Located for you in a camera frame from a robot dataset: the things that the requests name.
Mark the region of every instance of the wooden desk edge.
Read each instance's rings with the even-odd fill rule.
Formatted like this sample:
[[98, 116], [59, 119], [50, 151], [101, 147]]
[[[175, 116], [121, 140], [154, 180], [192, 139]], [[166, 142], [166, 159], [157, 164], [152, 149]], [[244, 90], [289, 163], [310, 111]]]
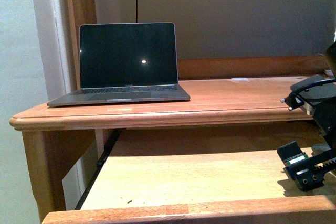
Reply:
[[336, 219], [336, 196], [301, 196], [288, 198], [235, 200], [205, 202], [201, 204], [179, 204], [139, 208], [114, 208], [80, 211], [51, 212], [43, 224], [65, 223], [170, 223], [190, 219], [216, 218], [224, 221], [232, 217], [245, 217], [270, 214], [292, 214], [310, 212], [318, 215], [327, 212], [330, 221]]
[[187, 112], [156, 112], [143, 114], [69, 116], [48, 118], [16, 118], [10, 125], [17, 131], [50, 131], [79, 129], [109, 129], [132, 127], [187, 126], [201, 124], [251, 123], [310, 120], [301, 110], [287, 108], [247, 110], [211, 110]]

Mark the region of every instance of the small white object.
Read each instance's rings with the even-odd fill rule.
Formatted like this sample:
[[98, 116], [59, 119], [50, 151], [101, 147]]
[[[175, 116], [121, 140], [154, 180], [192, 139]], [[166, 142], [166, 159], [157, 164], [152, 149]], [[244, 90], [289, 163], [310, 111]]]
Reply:
[[231, 78], [231, 80], [233, 80], [233, 81], [247, 81], [248, 78], [245, 78], [245, 77], [236, 77], [236, 78]]
[[332, 71], [330, 69], [325, 69], [324, 73], [329, 77], [334, 77], [334, 74], [332, 73]]

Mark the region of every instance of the laptop trackpad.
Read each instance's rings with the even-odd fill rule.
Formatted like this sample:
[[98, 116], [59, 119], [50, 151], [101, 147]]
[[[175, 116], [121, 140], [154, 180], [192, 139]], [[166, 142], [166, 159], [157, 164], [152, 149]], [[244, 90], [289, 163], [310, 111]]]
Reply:
[[141, 99], [141, 98], [151, 98], [151, 91], [142, 92], [118, 92], [118, 93], [104, 93], [96, 94], [89, 99], [89, 101], [99, 101], [99, 100], [128, 100], [128, 99]]

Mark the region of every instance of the laptop keyboard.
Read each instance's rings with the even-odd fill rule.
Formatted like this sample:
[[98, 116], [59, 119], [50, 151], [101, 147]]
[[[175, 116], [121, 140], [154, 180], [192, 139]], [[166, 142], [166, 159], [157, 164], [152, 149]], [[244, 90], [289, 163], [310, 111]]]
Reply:
[[142, 86], [142, 87], [118, 87], [118, 88], [99, 88], [82, 89], [74, 94], [94, 94], [94, 93], [116, 93], [116, 92], [137, 92], [137, 91], [165, 91], [177, 90], [176, 86]]

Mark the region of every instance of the wooden shelf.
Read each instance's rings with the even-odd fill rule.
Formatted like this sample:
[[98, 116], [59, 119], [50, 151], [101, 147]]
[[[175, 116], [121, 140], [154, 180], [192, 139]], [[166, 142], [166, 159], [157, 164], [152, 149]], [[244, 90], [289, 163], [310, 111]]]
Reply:
[[293, 140], [308, 155], [321, 142], [308, 122], [126, 130], [82, 210], [51, 213], [44, 223], [254, 223], [271, 215], [273, 223], [314, 215], [333, 223], [336, 177], [328, 173], [324, 187], [303, 193], [282, 170], [276, 148]]

